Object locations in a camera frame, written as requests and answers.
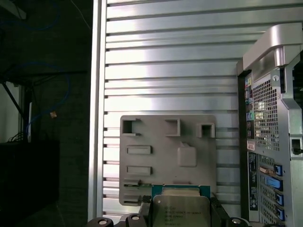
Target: metal side panel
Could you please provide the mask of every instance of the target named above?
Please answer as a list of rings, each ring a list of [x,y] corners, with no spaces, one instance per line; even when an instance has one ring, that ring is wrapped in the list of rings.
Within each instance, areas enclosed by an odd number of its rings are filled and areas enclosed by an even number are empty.
[[[95,0],[89,219],[118,219],[122,115],[212,114],[217,197],[240,216],[236,62],[272,25],[303,21],[301,0]]]

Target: computer case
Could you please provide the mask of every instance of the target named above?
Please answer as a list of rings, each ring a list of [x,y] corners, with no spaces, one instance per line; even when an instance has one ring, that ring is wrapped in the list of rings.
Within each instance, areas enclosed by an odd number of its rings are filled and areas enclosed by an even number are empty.
[[[271,27],[237,64],[241,211],[249,221],[303,223],[302,23]]]

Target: dark wall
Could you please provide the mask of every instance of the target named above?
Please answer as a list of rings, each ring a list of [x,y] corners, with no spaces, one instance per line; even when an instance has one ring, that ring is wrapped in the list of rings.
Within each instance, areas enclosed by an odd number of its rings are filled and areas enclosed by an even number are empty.
[[[16,1],[29,18],[26,24],[42,27],[50,24],[56,17],[57,9],[52,1]],[[45,31],[29,31],[19,25],[5,25],[0,28],[6,33],[0,49],[0,71],[10,66],[31,61],[47,62],[65,71],[83,71],[71,74],[70,95],[66,102],[56,110],[57,118],[44,115],[33,123],[40,135],[47,134],[60,140],[60,198],[42,211],[22,221],[22,227],[77,227],[87,221],[87,186],[89,152],[89,83],[91,31],[83,22],[81,15],[69,0],[55,0],[60,9],[56,25]],[[87,22],[92,21],[92,2],[74,0]],[[1,20],[14,19],[0,9]],[[16,72],[28,73],[54,72],[42,66],[30,66]],[[48,109],[60,101],[67,91],[65,76],[35,88],[37,103],[34,112]]]

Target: blue cable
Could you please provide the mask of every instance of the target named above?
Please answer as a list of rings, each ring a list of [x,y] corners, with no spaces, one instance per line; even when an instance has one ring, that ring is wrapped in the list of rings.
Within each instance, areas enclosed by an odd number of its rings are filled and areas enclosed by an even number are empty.
[[[50,1],[50,2],[52,2],[53,3],[53,7],[55,9],[57,9],[56,18],[55,18],[55,20],[50,25],[47,25],[45,27],[35,28],[35,27],[31,27],[28,24],[26,24],[26,23],[24,23],[22,21],[19,21],[19,20],[8,20],[8,21],[1,22],[0,26],[6,25],[6,24],[17,24],[17,25],[25,27],[26,29],[28,29],[30,31],[43,31],[43,30],[47,30],[47,29],[55,26],[58,23],[59,18],[60,18],[60,8],[59,8],[59,5],[57,3],[55,3],[54,1]]]
[[[11,70],[9,70],[6,74],[10,74],[13,71],[19,70],[19,69],[24,68],[24,67],[29,66],[29,65],[42,65],[42,66],[46,66],[46,67],[55,69],[58,72],[62,72],[62,70],[57,66],[54,66],[54,65],[51,65],[51,64],[48,64],[48,63],[45,63],[45,62],[33,61],[33,62],[28,62],[28,63],[18,65],[16,67],[12,68]],[[37,116],[33,117],[32,120],[28,123],[28,125],[26,127],[26,134],[28,134],[28,128],[34,121],[36,121],[37,119],[42,117],[44,114],[49,114],[50,112],[54,111],[56,108],[61,106],[67,100],[67,98],[70,94],[70,91],[71,91],[71,82],[70,82],[70,77],[67,74],[65,74],[65,78],[66,78],[66,81],[67,81],[67,84],[68,84],[68,89],[67,89],[67,92],[66,92],[64,98],[60,102],[56,103],[54,106],[49,108],[48,110],[45,110],[45,111],[41,112],[40,114],[38,114]]]

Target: cable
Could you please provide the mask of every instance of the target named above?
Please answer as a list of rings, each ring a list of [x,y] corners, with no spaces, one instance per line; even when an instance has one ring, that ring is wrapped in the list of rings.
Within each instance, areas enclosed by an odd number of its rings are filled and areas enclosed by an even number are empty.
[[[81,14],[82,19],[83,19],[84,23],[86,24],[86,26],[91,30],[91,27],[90,27],[89,24],[87,23],[87,21],[86,21],[84,15],[83,15],[83,13],[81,12],[81,10],[80,10],[80,9],[78,8],[78,6],[73,2],[73,0],[70,0],[70,1],[71,1],[71,3],[76,7],[76,9],[79,11],[79,13]]]
[[[42,65],[42,66],[46,66],[46,67],[55,69],[55,70],[57,70],[59,72],[62,71],[59,67],[56,67],[54,65],[51,65],[51,64],[48,64],[48,63],[45,63],[45,62],[33,61],[33,62],[28,62],[28,63],[24,63],[24,64],[21,64],[21,65],[18,65],[16,67],[12,68],[11,70],[9,70],[6,74],[10,74],[13,71],[19,70],[19,69],[24,68],[24,67],[29,66],[29,65]],[[71,83],[70,83],[70,77],[67,74],[65,75],[65,78],[66,78],[66,81],[67,81],[67,84],[68,84],[68,89],[67,89],[67,92],[66,92],[64,98],[60,102],[58,102],[57,104],[55,104],[54,106],[52,106],[50,109],[45,110],[45,111],[41,112],[40,114],[38,114],[37,116],[33,117],[32,120],[28,123],[28,125],[26,127],[26,131],[25,131],[26,134],[28,133],[29,126],[34,121],[36,121],[37,119],[39,119],[40,117],[42,117],[44,114],[49,114],[50,112],[54,111],[57,107],[61,106],[67,100],[67,98],[68,98],[68,96],[70,94],[70,90],[71,90]]]
[[[52,0],[50,2],[53,4],[53,8],[55,8],[57,10],[57,15],[56,15],[55,20],[51,24],[49,24],[47,26],[35,28],[35,27],[29,26],[28,24],[26,24],[24,22],[21,22],[21,21],[18,21],[18,20],[3,21],[3,22],[0,22],[0,26],[6,25],[6,24],[17,24],[17,25],[25,27],[26,29],[28,29],[30,31],[43,31],[43,30],[47,30],[47,29],[55,26],[58,23],[59,18],[60,18],[60,8],[59,8],[59,5],[57,3],[55,3],[54,1],[52,1]]]
[[[15,142],[15,141],[19,141],[22,140],[24,137],[24,133],[21,131],[19,133],[17,133],[15,136],[11,137],[8,142]]]

